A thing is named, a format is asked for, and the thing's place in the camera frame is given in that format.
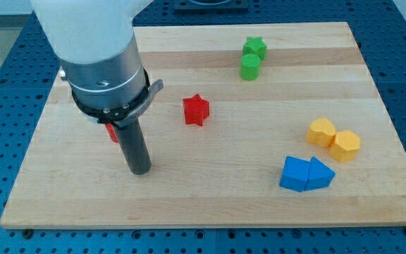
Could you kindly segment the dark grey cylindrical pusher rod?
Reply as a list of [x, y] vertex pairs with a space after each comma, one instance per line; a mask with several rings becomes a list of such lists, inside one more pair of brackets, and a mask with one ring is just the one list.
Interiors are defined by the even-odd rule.
[[129, 170], [135, 175], [146, 174], [152, 167], [140, 122], [136, 119], [125, 127], [113, 127]]

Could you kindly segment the black tool clamp ring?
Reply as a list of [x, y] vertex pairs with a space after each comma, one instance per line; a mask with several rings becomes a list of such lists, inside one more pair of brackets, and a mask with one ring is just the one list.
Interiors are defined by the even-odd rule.
[[[134, 97], [127, 94], [132, 91], [132, 84], [142, 85]], [[134, 78], [113, 89], [95, 91], [72, 89], [72, 97], [78, 108], [84, 114], [96, 119], [97, 123], [110, 123], [117, 128], [125, 128], [144, 114], [156, 94], [163, 88], [162, 79], [151, 84], [144, 70], [142, 75], [139, 71]]]

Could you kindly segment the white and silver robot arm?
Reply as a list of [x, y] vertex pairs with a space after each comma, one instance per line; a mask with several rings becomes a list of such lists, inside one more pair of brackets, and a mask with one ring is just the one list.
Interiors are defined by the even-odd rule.
[[134, 18], [152, 0], [32, 0], [78, 108], [112, 126], [129, 170], [151, 167], [139, 117], [164, 83], [151, 82], [138, 50]]

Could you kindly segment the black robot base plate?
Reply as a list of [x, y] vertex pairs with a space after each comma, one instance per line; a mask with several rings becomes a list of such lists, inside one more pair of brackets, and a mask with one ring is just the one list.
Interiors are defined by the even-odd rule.
[[248, 0], [174, 0], [174, 13], [206, 13], [249, 10]]

